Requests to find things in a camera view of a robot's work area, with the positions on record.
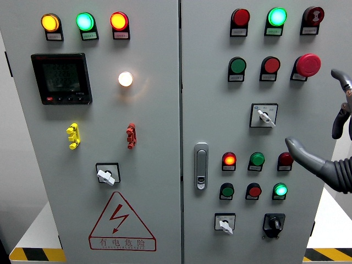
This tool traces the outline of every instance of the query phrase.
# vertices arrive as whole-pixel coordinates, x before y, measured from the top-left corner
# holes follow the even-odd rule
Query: yellow indicator light
[[[42,27],[48,32],[54,32],[60,27],[57,16],[53,14],[45,14],[41,19]]]
[[[124,30],[128,26],[128,18],[122,12],[115,12],[110,17],[111,26],[116,30]]]
[[[133,81],[133,76],[128,71],[124,71],[119,76],[119,83],[122,86],[128,87],[132,84],[132,81]]]

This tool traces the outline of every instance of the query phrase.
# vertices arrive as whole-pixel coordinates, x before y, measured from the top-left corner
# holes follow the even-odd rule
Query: yellow and black hazard stripe
[[[303,261],[352,261],[352,249],[307,249]]]
[[[66,262],[66,257],[62,249],[16,247],[10,254],[10,260]]]

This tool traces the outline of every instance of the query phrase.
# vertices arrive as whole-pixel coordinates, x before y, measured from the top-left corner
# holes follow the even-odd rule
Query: green push button
[[[234,190],[230,187],[226,187],[225,189],[222,190],[222,195],[226,197],[230,197],[234,194]]]
[[[255,166],[261,166],[264,164],[265,158],[263,153],[256,152],[250,157],[250,161]]]
[[[246,62],[241,58],[236,58],[232,61],[230,67],[234,73],[241,73],[246,69]]]

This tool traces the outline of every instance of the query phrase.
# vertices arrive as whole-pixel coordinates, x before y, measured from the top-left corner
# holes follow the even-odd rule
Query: electrical hazard triangle
[[[156,238],[127,200],[115,191],[89,235],[93,250],[156,251]]]

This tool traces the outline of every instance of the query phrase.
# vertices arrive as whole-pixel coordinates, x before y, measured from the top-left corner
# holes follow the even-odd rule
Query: emergency stop button
[[[321,7],[308,7],[302,15],[300,35],[318,35],[319,25],[325,16]]]
[[[299,57],[294,64],[291,80],[307,81],[308,77],[317,74],[321,67],[321,60],[313,53]]]

